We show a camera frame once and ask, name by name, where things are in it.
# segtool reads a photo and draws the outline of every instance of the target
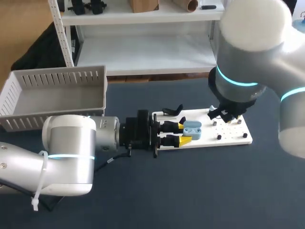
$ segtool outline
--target white board with holes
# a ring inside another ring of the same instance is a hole
[[[244,118],[241,116],[239,119],[242,121],[241,124],[237,123],[237,120],[233,120],[230,124],[224,123],[221,118],[215,118],[211,120],[207,115],[209,109],[201,110],[185,110],[174,116],[164,116],[163,112],[154,112],[157,114],[157,121],[163,124],[164,121],[179,122],[182,117],[186,120],[200,121],[202,126],[201,138],[197,141],[192,141],[180,148],[174,148],[171,146],[161,146],[160,150],[169,149],[188,149],[188,148],[199,148],[199,147],[212,147],[212,146],[233,146],[233,145],[247,145],[252,143],[252,137],[248,130],[247,124]],[[172,135],[171,133],[161,133],[159,137],[166,137],[166,135]],[[221,135],[222,139],[217,140],[217,136]]]

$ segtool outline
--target white shelf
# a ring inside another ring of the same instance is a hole
[[[62,23],[67,25],[106,25],[106,24],[138,24],[182,21],[213,21],[220,20],[224,12],[221,0],[205,0],[205,5],[216,5],[215,10],[202,10],[201,6],[193,13],[188,13],[171,0],[160,0],[159,10],[133,13],[128,0],[105,0],[107,7],[103,14],[93,15],[86,11],[84,15],[75,15],[66,10]]]
[[[86,38],[77,66],[107,66],[107,75],[209,72],[216,61],[207,35]]]

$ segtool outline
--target dark tabletop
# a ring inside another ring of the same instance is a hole
[[[206,79],[110,84],[106,115],[121,122],[164,107],[218,105]],[[244,115],[248,146],[145,151],[103,168],[85,196],[65,198],[49,213],[33,212],[23,195],[0,195],[0,228],[31,229],[303,229],[305,160],[279,146],[279,99],[267,90]],[[0,134],[33,152],[41,132]],[[96,152],[96,165],[112,154]]]

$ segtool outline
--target yellow block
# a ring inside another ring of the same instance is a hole
[[[180,136],[179,137],[179,147],[186,145],[192,141],[192,137],[189,136]]]

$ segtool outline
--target gray plastic basket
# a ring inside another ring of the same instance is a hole
[[[0,94],[6,131],[42,129],[52,115],[103,115],[105,66],[12,71]]]

